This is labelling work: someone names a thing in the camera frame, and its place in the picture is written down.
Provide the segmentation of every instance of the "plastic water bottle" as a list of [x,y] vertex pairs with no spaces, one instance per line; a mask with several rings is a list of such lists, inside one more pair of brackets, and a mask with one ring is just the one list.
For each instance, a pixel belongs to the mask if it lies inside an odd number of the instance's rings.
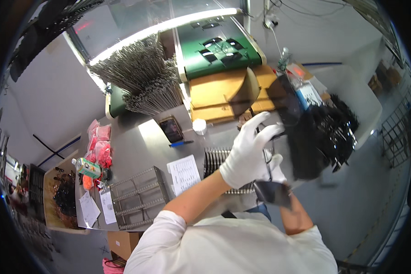
[[77,172],[82,173],[83,175],[87,175],[90,178],[96,179],[100,177],[100,174],[102,173],[100,170],[100,167],[88,161],[85,158],[79,158],[79,159],[71,159],[71,163],[74,164],[76,167]]
[[286,65],[289,63],[289,50],[288,48],[284,47],[282,52],[282,57],[280,58],[279,62],[277,63],[277,68],[281,71],[286,70]]

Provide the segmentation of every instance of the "bundle of metal rods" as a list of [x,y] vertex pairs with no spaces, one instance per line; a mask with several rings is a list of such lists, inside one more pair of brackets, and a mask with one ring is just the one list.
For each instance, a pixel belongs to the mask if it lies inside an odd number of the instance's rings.
[[175,61],[164,60],[156,35],[122,47],[89,69],[125,90],[122,98],[129,111],[156,115],[182,104]]

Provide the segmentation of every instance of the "paper document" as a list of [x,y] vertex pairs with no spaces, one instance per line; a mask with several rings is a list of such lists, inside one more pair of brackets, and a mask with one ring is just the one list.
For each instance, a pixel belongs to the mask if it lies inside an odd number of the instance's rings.
[[172,174],[176,196],[201,181],[193,155],[168,163],[167,169]]
[[111,200],[111,192],[109,189],[106,191],[99,191],[100,201],[102,202],[103,215],[105,217],[106,224],[112,224],[117,222],[116,214],[114,213],[113,200]]
[[90,192],[86,191],[85,194],[79,198],[81,202],[82,214],[84,215],[84,221],[88,227],[93,227],[100,214],[100,210],[96,205],[96,202],[90,196]]

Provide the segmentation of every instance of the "worker's hand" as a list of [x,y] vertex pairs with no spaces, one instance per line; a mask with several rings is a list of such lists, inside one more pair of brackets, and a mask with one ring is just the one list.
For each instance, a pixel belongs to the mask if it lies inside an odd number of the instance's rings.
[[219,167],[222,178],[230,187],[239,189],[268,173],[263,148],[274,135],[285,131],[283,124],[274,124],[256,134],[259,124],[270,116],[269,112],[262,112],[251,118],[234,140],[230,155]]
[[[278,183],[286,183],[286,177],[280,168],[280,164],[283,161],[283,156],[281,154],[274,154],[273,158],[269,162],[269,169],[271,170],[271,177],[274,182]],[[266,158],[269,160],[271,158],[271,153],[266,151]],[[269,181],[269,173],[268,171],[263,174],[262,177],[258,178],[263,181]]]

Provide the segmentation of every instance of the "white shirt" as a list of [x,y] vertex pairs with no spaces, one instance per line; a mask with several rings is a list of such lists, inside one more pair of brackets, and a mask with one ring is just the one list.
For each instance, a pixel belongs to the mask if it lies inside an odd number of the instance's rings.
[[143,233],[124,273],[337,273],[318,227],[288,236],[262,213],[217,216],[186,227],[161,211]]

